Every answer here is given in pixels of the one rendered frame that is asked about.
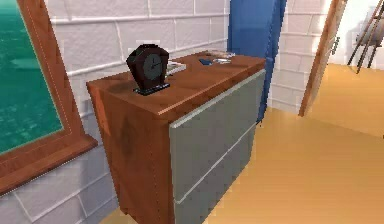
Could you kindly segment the brown chest of drawers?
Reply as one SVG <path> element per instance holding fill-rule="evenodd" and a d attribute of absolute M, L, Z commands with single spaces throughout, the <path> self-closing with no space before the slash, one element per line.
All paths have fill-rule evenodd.
<path fill-rule="evenodd" d="M 130 73 L 87 84 L 120 210 L 137 224 L 203 224 L 247 165 L 265 59 L 184 56 L 168 88 L 135 93 Z"/>

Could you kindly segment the wooden framed window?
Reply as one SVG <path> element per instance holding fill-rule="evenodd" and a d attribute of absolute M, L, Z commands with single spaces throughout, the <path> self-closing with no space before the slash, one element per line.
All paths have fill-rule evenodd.
<path fill-rule="evenodd" d="M 95 146 L 44 0 L 0 0 L 0 197 Z"/>

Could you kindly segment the clear flat dish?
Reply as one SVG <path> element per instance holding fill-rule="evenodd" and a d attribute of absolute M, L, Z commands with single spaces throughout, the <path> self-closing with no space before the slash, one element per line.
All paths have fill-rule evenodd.
<path fill-rule="evenodd" d="M 219 50 L 207 50 L 206 55 L 212 56 L 212 57 L 218 57 L 218 58 L 231 58 L 231 57 L 234 57 L 236 54 L 232 52 L 225 52 L 225 51 L 219 51 Z"/>

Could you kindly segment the blue curtain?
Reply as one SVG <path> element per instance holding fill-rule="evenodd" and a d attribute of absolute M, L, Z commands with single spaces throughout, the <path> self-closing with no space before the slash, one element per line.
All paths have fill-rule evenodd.
<path fill-rule="evenodd" d="M 264 118 L 287 0 L 230 0 L 227 49 L 236 55 L 265 58 L 257 121 Z"/>

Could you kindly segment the dark wooden easel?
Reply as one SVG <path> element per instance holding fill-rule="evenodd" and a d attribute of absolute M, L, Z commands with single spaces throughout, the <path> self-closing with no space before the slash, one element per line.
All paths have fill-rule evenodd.
<path fill-rule="evenodd" d="M 353 50 L 352 55 L 350 56 L 347 65 L 350 66 L 354 57 L 356 56 L 357 51 L 360 47 L 363 47 L 363 51 L 357 62 L 357 71 L 359 73 L 363 62 L 365 60 L 368 48 L 373 47 L 373 51 L 370 55 L 368 61 L 368 67 L 371 67 L 373 58 L 377 51 L 378 47 L 381 47 L 381 42 L 384 40 L 384 0 L 379 0 L 377 6 L 375 7 L 370 19 L 365 25 L 363 32 L 358 35 L 356 46 Z"/>

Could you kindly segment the dark brown alarm clock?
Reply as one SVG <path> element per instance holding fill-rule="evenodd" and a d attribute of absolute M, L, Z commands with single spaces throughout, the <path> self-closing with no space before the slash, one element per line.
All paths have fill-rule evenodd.
<path fill-rule="evenodd" d="M 165 82 L 169 53 L 156 44 L 141 44 L 126 59 L 138 87 L 134 91 L 148 96 L 170 86 Z"/>

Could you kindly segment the brown room door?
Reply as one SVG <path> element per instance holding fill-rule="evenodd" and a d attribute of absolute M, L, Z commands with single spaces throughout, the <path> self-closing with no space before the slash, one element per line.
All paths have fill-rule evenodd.
<path fill-rule="evenodd" d="M 330 3 L 327 18 L 324 23 L 324 28 L 314 61 L 312 63 L 310 76 L 308 78 L 298 113 L 299 116 L 304 117 L 310 111 L 310 108 L 318 94 L 321 80 L 323 78 L 347 2 L 348 0 L 332 0 Z"/>

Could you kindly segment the white book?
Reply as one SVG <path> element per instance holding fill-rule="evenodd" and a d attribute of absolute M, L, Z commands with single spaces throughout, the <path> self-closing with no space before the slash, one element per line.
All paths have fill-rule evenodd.
<path fill-rule="evenodd" d="M 172 74 L 176 72 L 180 72 L 186 69 L 186 65 L 179 63 L 179 62 L 174 62 L 174 61 L 169 61 L 167 64 L 166 68 L 166 75 L 171 76 Z"/>

